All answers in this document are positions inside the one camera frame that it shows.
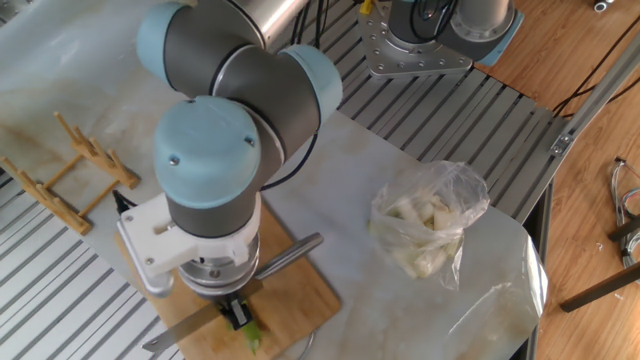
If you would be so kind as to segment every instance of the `white marble table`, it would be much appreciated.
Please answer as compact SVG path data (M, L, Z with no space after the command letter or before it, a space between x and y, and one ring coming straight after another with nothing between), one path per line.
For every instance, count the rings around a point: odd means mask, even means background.
M152 134L164 111L183 97L135 58L135 30L156 2L41 0L3 27L0 49L11 51L0 56L0 154L37 179L49 178L74 155L51 116L60 111L105 147L113 147L141 176L137 189L123 191L126 196L141 202L159 193ZM469 229L457 293L434 281L411 281L375 252L365 228L373 194L415 164L336 114L323 127L302 172L265 194L294 238L319 231L326 239L311 259L343 308L320 330L312 358L442 359L468 350L474 359L483 352L495 359L515 351L533 328L537 314L522 312L520 305L505 303L501 313L490 310L502 295L528 298L530 304L520 304L530 309L535 309L534 298L541 299L531 292L540 284L528 275L539 269L527 268L537 264L527 261L535 252L524 230L506 215L490 210ZM83 164L54 190L82 208L108 183L108 177ZM78 186L82 190L71 191ZM100 203L89 215L94 229L84 240L131 279L113 242L116 218L111 201ZM501 322L472 320L487 315ZM504 341L483 341L496 336ZM498 352L486 353L487 345L496 345ZM292 349L288 356L298 353Z
M411 280L383 259L366 229L371 200L415 166L337 113L298 175L265 192L293 238L325 237L310 258L342 309L318 332L310 359L508 359L537 323L546 276L522 226L494 208L465 233L458 292L435 278Z

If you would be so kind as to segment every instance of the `metal bracket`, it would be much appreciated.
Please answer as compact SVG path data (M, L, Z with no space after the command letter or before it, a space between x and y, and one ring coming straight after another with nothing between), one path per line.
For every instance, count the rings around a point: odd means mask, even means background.
M551 155L563 157L567 152L569 152L569 148L573 145L575 138L568 133L562 133L556 139L556 142L551 146Z
M473 61L436 42L410 44L389 30L391 2L370 14L358 13L365 58L371 74L379 78L457 74Z

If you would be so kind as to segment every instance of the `metal grating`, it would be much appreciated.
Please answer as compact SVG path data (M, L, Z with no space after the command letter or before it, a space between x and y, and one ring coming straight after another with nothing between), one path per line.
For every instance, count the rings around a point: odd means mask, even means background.
M148 359L153 306L8 174L0 175L0 357ZM176 346L153 359L183 359Z
M332 4L321 49L342 75L339 110L421 162L461 161L483 175L492 205L524 222L560 162L548 149L565 125L477 69L384 80L364 58L356 6ZM315 29L303 41L311 43Z

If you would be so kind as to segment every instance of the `clear plastic bag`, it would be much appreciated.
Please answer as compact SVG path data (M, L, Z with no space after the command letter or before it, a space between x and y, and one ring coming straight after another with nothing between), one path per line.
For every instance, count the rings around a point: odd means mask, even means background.
M432 162L378 192L370 232L409 276L438 276L457 290L464 229L488 206L487 185L469 166Z

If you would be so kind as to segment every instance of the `bolt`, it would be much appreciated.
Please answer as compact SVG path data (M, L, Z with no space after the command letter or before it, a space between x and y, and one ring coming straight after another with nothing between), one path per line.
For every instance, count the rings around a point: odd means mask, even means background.
M250 136L246 136L244 138L244 142L251 145L251 147L253 147L256 144L256 142Z

